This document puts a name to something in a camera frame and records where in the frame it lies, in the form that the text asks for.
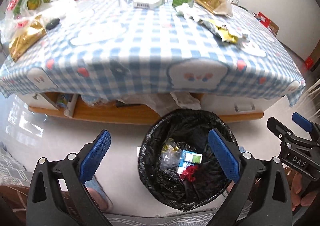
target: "shelf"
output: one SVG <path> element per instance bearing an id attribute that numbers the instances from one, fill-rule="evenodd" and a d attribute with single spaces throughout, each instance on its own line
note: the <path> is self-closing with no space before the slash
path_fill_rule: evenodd
<path id="1" fill-rule="evenodd" d="M 48 110 L 36 107 L 29 107 L 29 111 L 34 113 L 44 113 L 49 116 L 68 118 L 64 115 L 64 109 Z M 263 113 L 248 113 L 236 115 L 221 115 L 224 122 L 257 120 L 263 117 Z M 103 105 L 89 106 L 81 97 L 76 103 L 74 120 L 97 121 L 107 123 L 139 124 L 152 125 L 160 116 L 146 105 L 136 105 L 129 107 L 116 107 L 115 102 Z"/>

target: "trash can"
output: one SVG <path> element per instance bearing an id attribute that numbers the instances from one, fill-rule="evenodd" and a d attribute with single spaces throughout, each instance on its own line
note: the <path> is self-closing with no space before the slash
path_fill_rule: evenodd
<path id="1" fill-rule="evenodd" d="M 208 144 L 213 128 L 238 146 L 228 125 L 208 111 L 175 110 L 150 128 L 141 145 L 138 168 L 140 180 L 158 201 L 186 212 L 213 201 L 226 189 L 230 181 Z M 180 180 L 172 169 L 160 170 L 161 149 L 169 138 L 203 155 L 195 181 Z"/>

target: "tiled floor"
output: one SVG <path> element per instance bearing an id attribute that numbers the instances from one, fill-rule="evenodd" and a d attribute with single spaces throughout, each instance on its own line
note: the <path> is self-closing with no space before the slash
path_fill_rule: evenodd
<path id="1" fill-rule="evenodd" d="M 303 63 L 294 59 L 299 68 Z M 312 76 L 304 72 L 309 86 Z M 96 176 L 103 189 L 114 203 L 113 213 L 148 216 L 166 215 L 178 212 L 158 202 L 140 182 L 138 175 L 137 147 L 140 146 L 148 126 L 103 124 L 73 121 L 62 118 L 33 114 L 16 96 L 5 99 L 0 96 L 0 142 L 28 170 L 33 170 L 37 160 L 45 156 L 50 161 L 63 159 L 70 152 L 78 152 L 82 146 L 92 142 L 102 129 L 112 135 L 112 145 L 100 164 Z M 298 111 L 303 115 L 312 103 Z M 256 121 L 231 123 L 239 145 L 244 146 L 256 158 L 269 160 L 280 151 L 280 141 L 267 129 L 267 119 L 279 119 L 296 135 L 307 137 L 301 128 L 291 120 L 297 107 L 290 108 L 286 97 L 265 111 L 264 118 Z M 197 210 L 219 206 L 224 200 L 215 201 Z"/>

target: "blue checkered tablecloth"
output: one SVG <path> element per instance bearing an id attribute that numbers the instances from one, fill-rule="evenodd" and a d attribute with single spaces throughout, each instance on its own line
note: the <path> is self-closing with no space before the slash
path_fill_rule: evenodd
<path id="1" fill-rule="evenodd" d="M 233 18 L 214 16 L 195 3 L 202 18 L 250 31 L 239 49 L 223 43 L 192 19 L 177 16 L 172 0 L 154 10 L 133 8 L 132 0 L 80 0 L 80 13 L 48 31 L 14 63 L 0 70 L 0 91 L 31 94 L 57 91 L 84 99 L 189 91 L 273 99 L 291 105 L 305 81 L 273 35 L 245 10 Z"/>

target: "hand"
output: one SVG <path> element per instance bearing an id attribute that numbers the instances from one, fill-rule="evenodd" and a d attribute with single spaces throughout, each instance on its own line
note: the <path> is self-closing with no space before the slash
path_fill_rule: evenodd
<path id="1" fill-rule="evenodd" d="M 302 175 L 300 173 L 296 173 L 293 181 L 292 181 L 292 187 L 291 187 L 291 205 L 292 205 L 292 211 L 295 210 L 295 208 L 301 204 L 301 206 L 309 206 L 312 204 L 313 200 L 317 196 L 317 192 L 313 191 L 308 193 L 305 197 L 302 199 L 298 195 L 301 192 L 302 189 Z"/>

